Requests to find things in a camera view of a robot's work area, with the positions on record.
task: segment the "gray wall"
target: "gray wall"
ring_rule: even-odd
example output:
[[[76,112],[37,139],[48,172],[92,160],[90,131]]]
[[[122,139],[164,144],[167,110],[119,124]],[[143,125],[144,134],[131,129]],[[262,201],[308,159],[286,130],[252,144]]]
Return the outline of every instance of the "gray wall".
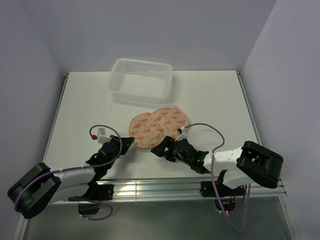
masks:
[[[242,69],[276,0],[21,0],[64,71]]]
[[[242,71],[262,142],[304,239],[319,239],[320,1],[278,0]]]
[[[42,160],[63,75],[21,3],[0,1],[0,239],[19,214],[7,191]]]

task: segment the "white table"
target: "white table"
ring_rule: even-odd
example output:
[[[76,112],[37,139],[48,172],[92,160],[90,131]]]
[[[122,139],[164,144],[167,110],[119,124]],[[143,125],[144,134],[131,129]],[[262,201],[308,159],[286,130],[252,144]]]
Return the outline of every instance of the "white table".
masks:
[[[91,126],[105,124],[128,137],[133,117],[163,107],[177,106],[191,123],[207,123],[219,129],[226,140],[222,151],[239,147],[248,140],[257,142],[236,71],[174,71],[169,97],[162,104],[113,98],[107,89],[108,75],[109,72],[69,74],[44,159],[48,166],[80,166],[96,153],[102,145],[89,136]],[[222,141],[206,126],[190,128],[188,136],[188,141],[202,151],[210,151]],[[104,179],[189,177],[201,175],[181,162],[172,163],[132,146],[125,156],[117,159]]]

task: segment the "white plastic basket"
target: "white plastic basket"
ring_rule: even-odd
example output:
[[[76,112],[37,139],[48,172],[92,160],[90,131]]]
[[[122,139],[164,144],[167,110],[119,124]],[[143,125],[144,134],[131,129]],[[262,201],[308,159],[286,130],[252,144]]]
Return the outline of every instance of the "white plastic basket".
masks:
[[[121,58],[111,70],[108,89],[120,99],[160,104],[168,96],[171,80],[168,64]]]

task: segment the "orange patterned cloth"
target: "orange patterned cloth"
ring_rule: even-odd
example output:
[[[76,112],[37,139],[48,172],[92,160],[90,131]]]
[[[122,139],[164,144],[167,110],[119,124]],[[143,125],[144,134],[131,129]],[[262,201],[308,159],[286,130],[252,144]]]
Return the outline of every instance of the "orange patterned cloth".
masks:
[[[145,112],[134,117],[129,126],[129,135],[134,144],[142,149],[158,146],[166,136],[176,138],[178,129],[190,124],[186,115],[177,108],[161,108],[153,113]]]

